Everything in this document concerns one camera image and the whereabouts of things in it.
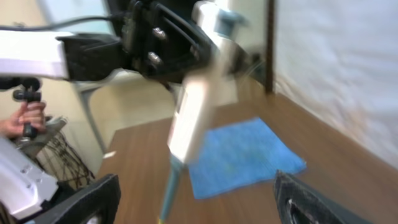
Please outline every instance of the blue towel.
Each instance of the blue towel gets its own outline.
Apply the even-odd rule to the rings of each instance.
[[[295,174],[305,167],[298,155],[255,118],[208,131],[189,172],[195,198],[203,199],[273,179],[277,170]]]

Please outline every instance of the black joystick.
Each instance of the black joystick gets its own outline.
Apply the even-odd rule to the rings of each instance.
[[[38,92],[41,87],[41,83],[37,78],[22,78],[21,84],[23,86],[22,90],[15,90],[12,93],[14,100],[16,101],[26,101],[40,102],[42,100],[42,93]],[[30,122],[24,123],[24,131],[22,133],[22,140],[29,141],[36,138],[37,129],[35,129]]]

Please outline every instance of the small table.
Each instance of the small table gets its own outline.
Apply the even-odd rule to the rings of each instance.
[[[213,127],[260,117],[307,162],[297,177],[374,223],[398,220],[398,171],[302,108],[276,95],[220,107]],[[171,118],[116,131],[98,177],[119,176],[119,223],[157,223],[170,169]],[[280,223],[272,182],[195,200],[189,173],[180,180],[168,223]]]

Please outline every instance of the table top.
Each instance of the table top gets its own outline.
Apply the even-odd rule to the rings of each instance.
[[[284,96],[220,107],[213,127],[260,117],[307,162],[297,177],[324,196],[374,223],[398,222],[398,171],[320,122]],[[167,177],[170,119],[116,132],[98,177],[119,176],[119,223],[157,223]],[[272,182],[196,200],[183,172],[168,223],[280,223]]]

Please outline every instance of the black cable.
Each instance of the black cable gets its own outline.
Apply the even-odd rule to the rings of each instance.
[[[43,31],[43,30],[52,30],[58,29],[61,27],[71,26],[74,24],[78,24],[81,22],[89,22],[89,21],[112,21],[122,19],[125,13],[112,15],[112,16],[92,16],[92,17],[83,17],[79,19],[72,19],[70,21],[60,22],[57,24],[50,24],[47,26],[40,27],[15,27],[15,26],[0,26],[0,30],[8,30],[8,31]]]

